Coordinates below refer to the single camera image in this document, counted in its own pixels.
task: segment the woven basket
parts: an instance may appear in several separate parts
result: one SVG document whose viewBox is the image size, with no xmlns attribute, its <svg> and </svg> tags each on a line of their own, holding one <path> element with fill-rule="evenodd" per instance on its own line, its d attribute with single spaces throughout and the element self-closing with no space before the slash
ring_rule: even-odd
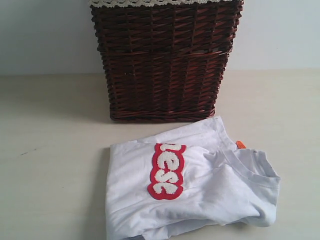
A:
<svg viewBox="0 0 320 240">
<path fill-rule="evenodd" d="M 189 122 L 211 117 L 243 1 L 94 7 L 110 117 Z"/>
</svg>

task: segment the lace trim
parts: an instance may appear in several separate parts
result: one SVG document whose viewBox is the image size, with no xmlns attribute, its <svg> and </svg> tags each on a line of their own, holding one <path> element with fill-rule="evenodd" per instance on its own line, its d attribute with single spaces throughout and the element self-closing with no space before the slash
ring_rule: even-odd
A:
<svg viewBox="0 0 320 240">
<path fill-rule="evenodd" d="M 231 2 L 231 1 L 239 1 L 239 0 L 89 0 L 89 4 L 101 8 L 102 6 L 106 6 L 108 8 L 114 8 L 116 6 L 125 8 L 125 7 L 153 7 L 154 5 L 179 5 L 179 4 L 205 4 L 207 2 L 217 3 L 220 1 Z"/>
</svg>

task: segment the logo patch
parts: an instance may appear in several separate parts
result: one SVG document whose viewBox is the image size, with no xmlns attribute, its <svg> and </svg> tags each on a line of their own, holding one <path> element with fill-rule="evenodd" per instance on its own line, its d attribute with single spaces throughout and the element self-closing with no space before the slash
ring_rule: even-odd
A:
<svg viewBox="0 0 320 240">
<path fill-rule="evenodd" d="M 147 187 L 150 195 L 157 200 L 173 200 L 179 197 L 184 188 L 182 170 L 185 166 L 183 153 L 185 145 L 157 143 L 152 157 L 151 184 Z"/>
</svg>

